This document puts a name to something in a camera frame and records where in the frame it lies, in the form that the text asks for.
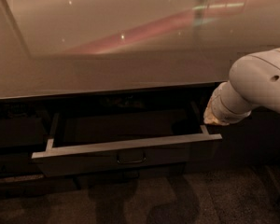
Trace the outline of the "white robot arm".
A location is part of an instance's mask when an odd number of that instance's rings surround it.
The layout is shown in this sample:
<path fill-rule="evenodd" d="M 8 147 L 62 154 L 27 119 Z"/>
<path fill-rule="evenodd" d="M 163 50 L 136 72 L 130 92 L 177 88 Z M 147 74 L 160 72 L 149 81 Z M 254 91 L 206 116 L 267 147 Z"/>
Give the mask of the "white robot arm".
<path fill-rule="evenodd" d="M 213 91 L 203 122 L 220 126 L 235 124 L 260 106 L 280 114 L 280 48 L 237 60 L 231 66 L 229 80 Z"/>

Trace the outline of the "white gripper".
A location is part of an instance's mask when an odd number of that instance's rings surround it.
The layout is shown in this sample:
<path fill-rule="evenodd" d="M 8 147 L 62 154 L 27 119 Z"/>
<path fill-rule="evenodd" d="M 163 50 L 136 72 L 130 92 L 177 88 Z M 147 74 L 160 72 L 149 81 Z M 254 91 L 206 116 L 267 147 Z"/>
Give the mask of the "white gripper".
<path fill-rule="evenodd" d="M 223 82 L 213 91 L 203 112 L 205 125 L 228 126 L 247 118 L 252 104 L 244 99 L 231 85 Z"/>

